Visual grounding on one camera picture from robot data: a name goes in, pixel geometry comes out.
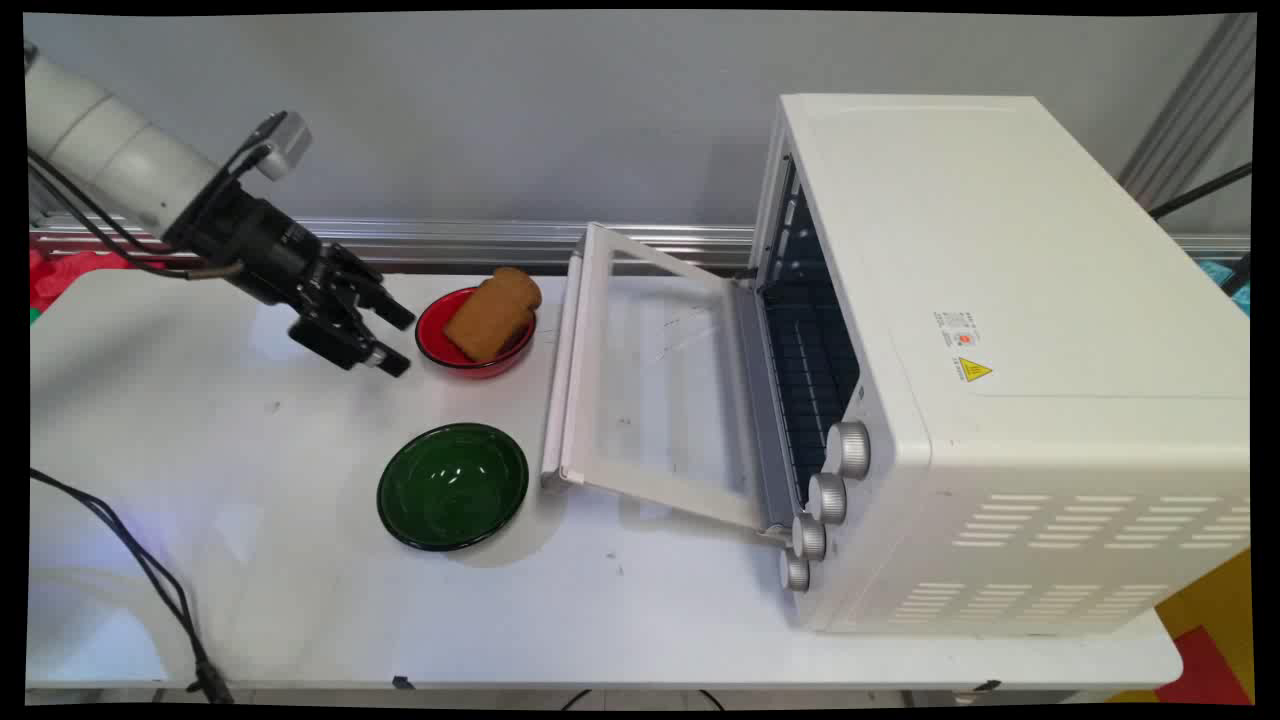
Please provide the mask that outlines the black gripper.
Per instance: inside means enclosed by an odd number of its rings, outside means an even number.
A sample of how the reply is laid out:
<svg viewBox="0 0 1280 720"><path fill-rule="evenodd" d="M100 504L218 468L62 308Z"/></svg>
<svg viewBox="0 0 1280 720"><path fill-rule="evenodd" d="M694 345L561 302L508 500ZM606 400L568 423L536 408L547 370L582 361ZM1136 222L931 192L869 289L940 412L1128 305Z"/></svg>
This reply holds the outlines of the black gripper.
<svg viewBox="0 0 1280 720"><path fill-rule="evenodd" d="M234 179L215 179L163 233L165 243L212 266L237 265L227 279L262 304L285 304L300 318L288 336L343 370L369 365L401 377L410 360L367 332L360 310L398 331L416 315L394 300L384 275L339 243L325 243Z"/></svg>

